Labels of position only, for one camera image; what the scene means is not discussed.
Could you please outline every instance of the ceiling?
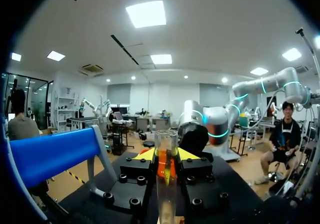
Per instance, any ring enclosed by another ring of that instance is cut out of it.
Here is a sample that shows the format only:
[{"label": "ceiling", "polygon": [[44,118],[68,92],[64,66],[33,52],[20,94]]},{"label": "ceiling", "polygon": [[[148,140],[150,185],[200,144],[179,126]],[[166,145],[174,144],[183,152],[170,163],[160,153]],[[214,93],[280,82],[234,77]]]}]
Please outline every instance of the ceiling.
[{"label": "ceiling", "polygon": [[[80,66],[96,64],[104,75],[90,81],[99,85],[133,82],[133,75],[136,83],[221,84],[227,77],[234,84],[257,78],[250,74],[256,67],[270,74],[289,66],[313,66],[294,32],[304,27],[313,39],[315,30],[289,0],[163,0],[166,25],[136,29],[125,7],[148,1],[154,0],[46,0],[13,50],[22,55],[21,62],[12,60],[10,65],[49,75],[57,70],[75,74]],[[293,47],[302,57],[289,62],[282,54]],[[65,58],[46,58],[52,50]],[[152,62],[150,55],[163,53],[172,55],[171,65],[142,69]]]}]

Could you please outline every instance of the glass tube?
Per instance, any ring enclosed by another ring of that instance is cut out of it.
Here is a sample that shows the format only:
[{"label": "glass tube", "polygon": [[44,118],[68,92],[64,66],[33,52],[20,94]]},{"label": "glass tube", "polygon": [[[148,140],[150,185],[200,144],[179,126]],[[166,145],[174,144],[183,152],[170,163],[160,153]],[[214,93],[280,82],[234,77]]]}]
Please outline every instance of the glass tube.
[{"label": "glass tube", "polygon": [[155,133],[155,155],[158,157],[156,189],[160,224],[174,224],[176,215],[177,175],[175,159],[178,153],[178,134],[175,130]]}]

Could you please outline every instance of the seated man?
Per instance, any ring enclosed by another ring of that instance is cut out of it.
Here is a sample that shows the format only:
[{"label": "seated man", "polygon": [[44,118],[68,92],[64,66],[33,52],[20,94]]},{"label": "seated man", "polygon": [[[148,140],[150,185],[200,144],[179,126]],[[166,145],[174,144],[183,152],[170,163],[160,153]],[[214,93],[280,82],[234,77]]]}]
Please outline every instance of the seated man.
[{"label": "seated man", "polygon": [[15,118],[8,123],[8,137],[10,141],[24,138],[33,138],[39,136],[37,123],[28,117],[24,116],[25,92],[18,89],[11,97],[12,107],[15,112]]},{"label": "seated man", "polygon": [[294,106],[291,103],[284,102],[282,105],[284,119],[277,123],[270,136],[271,151],[264,153],[261,157],[263,177],[254,182],[257,185],[269,182],[269,165],[272,162],[284,163],[286,168],[289,168],[286,177],[298,165],[295,151],[299,149],[301,131],[298,123],[292,119],[293,108]]}]

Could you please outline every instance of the ceiling light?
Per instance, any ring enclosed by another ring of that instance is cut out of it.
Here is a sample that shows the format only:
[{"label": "ceiling light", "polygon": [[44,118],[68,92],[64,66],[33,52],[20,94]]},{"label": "ceiling light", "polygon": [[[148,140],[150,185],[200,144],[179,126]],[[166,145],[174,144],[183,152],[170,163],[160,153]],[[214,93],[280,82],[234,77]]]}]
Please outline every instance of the ceiling light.
[{"label": "ceiling light", "polygon": [[250,73],[252,73],[254,75],[261,76],[261,75],[264,75],[265,73],[268,73],[268,70],[266,70],[264,68],[255,68]]},{"label": "ceiling light", "polygon": [[172,64],[171,54],[150,55],[154,64]]},{"label": "ceiling light", "polygon": [[314,45],[316,49],[320,49],[320,35],[314,38]]},{"label": "ceiling light", "polygon": [[53,59],[55,61],[60,61],[61,59],[63,59],[65,57],[65,55],[57,53],[55,51],[51,51],[50,54],[48,54],[47,58],[49,59]]},{"label": "ceiling light", "polygon": [[285,52],[282,56],[288,61],[294,61],[301,57],[301,53],[296,48],[292,48]]},{"label": "ceiling light", "polygon": [[162,0],[139,3],[125,9],[136,28],[165,25],[167,23]]},{"label": "ceiling light", "polygon": [[12,53],[12,54],[11,54],[11,59],[20,62],[20,60],[21,60],[21,55],[20,55],[20,54],[17,54],[17,53]]}]

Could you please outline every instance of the ceiling vent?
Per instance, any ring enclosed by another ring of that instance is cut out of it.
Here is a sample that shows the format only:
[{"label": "ceiling vent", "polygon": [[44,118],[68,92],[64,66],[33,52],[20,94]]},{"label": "ceiling vent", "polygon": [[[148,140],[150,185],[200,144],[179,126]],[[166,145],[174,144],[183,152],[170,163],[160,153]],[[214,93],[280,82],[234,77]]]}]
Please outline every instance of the ceiling vent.
[{"label": "ceiling vent", "polygon": [[309,69],[306,66],[297,66],[297,67],[294,67],[294,69],[296,70],[297,73],[305,73],[309,71]]},{"label": "ceiling vent", "polygon": [[104,74],[104,69],[98,65],[88,64],[82,66],[78,72],[86,77],[97,77]]}]

